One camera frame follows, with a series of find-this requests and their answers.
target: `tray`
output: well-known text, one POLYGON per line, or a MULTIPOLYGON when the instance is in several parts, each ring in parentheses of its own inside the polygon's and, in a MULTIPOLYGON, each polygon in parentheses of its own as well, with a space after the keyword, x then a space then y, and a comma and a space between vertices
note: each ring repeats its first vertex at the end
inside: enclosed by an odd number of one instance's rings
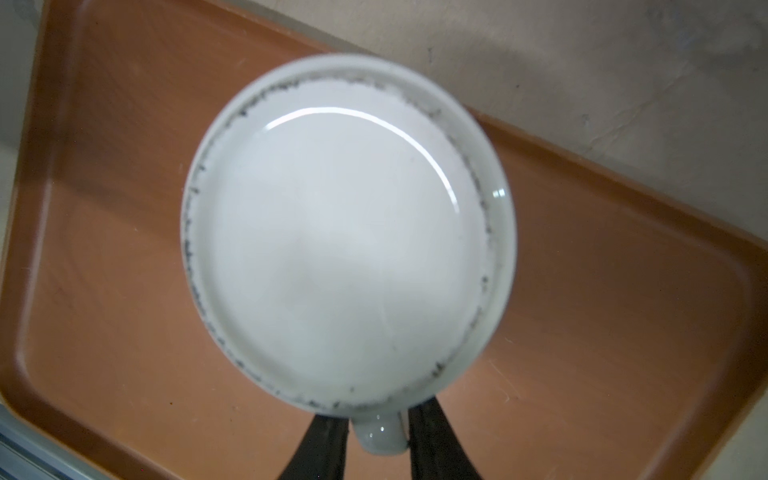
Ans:
MULTIPOLYGON (((181 266, 187 167, 322 45, 204 0, 50 0, 0 298, 0 391, 124 478, 275 478, 310 415, 238 373, 181 266)), ((487 480, 689 478, 768 372, 766 244, 480 116, 517 207, 498 332, 440 401, 487 480)), ((408 478, 349 442, 346 477, 408 478)))

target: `tray surface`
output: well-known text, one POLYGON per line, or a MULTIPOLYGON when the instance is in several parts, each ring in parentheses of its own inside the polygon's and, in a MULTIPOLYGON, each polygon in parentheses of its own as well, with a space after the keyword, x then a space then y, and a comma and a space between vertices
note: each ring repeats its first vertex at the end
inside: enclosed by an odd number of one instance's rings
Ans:
MULTIPOLYGON (((0 296, 0 391, 125 478, 275 478, 311 415, 224 358, 181 266, 187 168, 245 84, 327 51, 204 0, 51 0, 0 296)), ((481 475, 689 478, 768 369, 768 252, 480 117, 515 200, 508 311, 440 396, 481 475)), ((347 478, 408 478, 350 439, 347 478)))

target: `white mug handle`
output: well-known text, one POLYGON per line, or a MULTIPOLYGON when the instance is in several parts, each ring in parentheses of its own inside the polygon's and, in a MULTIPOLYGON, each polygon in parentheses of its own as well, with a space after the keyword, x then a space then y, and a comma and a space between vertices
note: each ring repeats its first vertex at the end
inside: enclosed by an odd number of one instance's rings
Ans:
POLYGON ((408 449, 408 413, 352 417, 357 441, 374 455, 398 455, 408 449))

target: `brown tray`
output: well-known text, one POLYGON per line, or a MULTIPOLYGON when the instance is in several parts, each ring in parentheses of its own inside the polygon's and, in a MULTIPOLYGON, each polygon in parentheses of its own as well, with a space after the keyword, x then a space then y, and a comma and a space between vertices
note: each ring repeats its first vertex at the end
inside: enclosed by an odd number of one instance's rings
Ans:
MULTIPOLYGON (((310 415, 197 319, 180 199, 245 84, 326 51, 203 0, 51 0, 0 300, 0 391, 125 478, 275 478, 310 415)), ((766 245, 490 118, 517 207, 508 312, 440 395, 487 480, 689 478, 768 371, 766 245)), ((346 477, 408 478, 349 442, 346 477)))

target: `mug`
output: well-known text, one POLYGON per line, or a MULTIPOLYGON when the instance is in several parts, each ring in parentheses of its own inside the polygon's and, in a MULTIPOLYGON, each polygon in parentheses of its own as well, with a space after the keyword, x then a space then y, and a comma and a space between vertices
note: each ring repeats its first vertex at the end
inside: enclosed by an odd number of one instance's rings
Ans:
POLYGON ((515 271, 511 192, 447 92, 364 55, 247 85, 195 154, 181 214, 200 318, 261 388, 407 448, 401 412, 490 340, 515 271))

